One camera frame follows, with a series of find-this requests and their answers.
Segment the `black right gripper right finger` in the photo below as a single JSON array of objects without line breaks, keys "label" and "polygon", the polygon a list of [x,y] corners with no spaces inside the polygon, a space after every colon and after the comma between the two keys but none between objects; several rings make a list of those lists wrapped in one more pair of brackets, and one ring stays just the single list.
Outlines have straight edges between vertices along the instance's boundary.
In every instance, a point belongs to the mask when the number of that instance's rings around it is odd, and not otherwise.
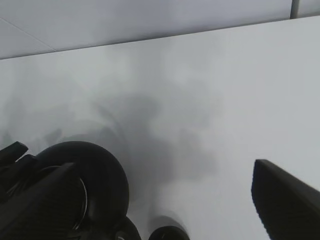
[{"label": "black right gripper right finger", "polygon": [[254,162],[251,196],[270,239],[320,238],[320,192],[271,161]]}]

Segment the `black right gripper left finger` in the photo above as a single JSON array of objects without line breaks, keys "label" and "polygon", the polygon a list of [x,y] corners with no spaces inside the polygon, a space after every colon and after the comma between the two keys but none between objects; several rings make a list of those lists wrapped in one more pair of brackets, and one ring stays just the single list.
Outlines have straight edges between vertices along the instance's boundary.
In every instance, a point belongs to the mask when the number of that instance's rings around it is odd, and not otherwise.
[{"label": "black right gripper left finger", "polygon": [[0,208],[2,240],[65,240],[75,222],[75,168],[66,163]]}]

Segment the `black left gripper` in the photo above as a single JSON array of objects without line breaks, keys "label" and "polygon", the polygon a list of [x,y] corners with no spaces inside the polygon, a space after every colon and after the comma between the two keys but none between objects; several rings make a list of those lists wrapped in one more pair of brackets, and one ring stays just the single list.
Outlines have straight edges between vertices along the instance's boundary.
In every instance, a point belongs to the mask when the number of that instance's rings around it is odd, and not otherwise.
[{"label": "black left gripper", "polygon": [[30,170],[37,159],[26,154],[29,148],[23,143],[16,141],[0,151],[0,174],[21,175]]}]

